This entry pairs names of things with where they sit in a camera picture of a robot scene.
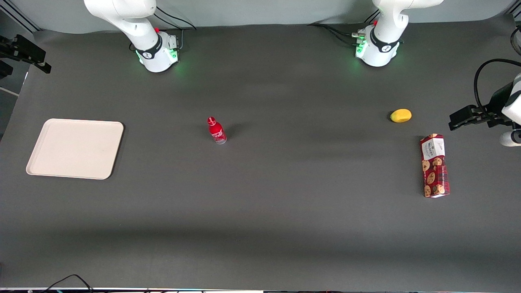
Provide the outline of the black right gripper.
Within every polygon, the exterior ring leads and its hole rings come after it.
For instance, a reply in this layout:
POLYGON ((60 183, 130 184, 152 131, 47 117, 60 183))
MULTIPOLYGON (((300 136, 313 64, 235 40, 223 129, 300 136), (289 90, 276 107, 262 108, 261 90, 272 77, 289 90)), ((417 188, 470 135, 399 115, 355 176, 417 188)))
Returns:
MULTIPOLYGON (((22 35, 15 36, 15 49, 26 56, 17 56, 18 61, 25 62, 31 65, 34 65, 45 74, 50 74, 51 65, 47 62, 38 62, 32 57, 43 57, 43 50, 39 48, 37 45, 32 43, 29 39, 26 39, 22 35)), ((0 36, 0 78, 5 78, 7 76, 12 75, 13 67, 3 61, 4 58, 13 59, 14 50, 11 48, 11 41, 4 36, 0 36)))

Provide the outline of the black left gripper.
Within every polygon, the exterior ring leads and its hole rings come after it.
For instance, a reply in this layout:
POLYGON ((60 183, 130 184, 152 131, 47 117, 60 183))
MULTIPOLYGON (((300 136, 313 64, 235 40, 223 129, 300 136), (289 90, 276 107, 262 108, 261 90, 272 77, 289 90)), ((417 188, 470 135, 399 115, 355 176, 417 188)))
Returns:
POLYGON ((450 115, 449 130, 454 131, 462 126, 482 123, 486 123, 488 127, 494 127, 496 125, 515 127, 513 120, 502 112, 504 107, 510 106, 515 100, 515 95, 512 97, 513 88, 514 82, 510 82, 493 93, 490 102, 484 106, 487 115, 483 113, 482 108, 476 105, 468 105, 460 109, 459 112, 461 116, 450 115))

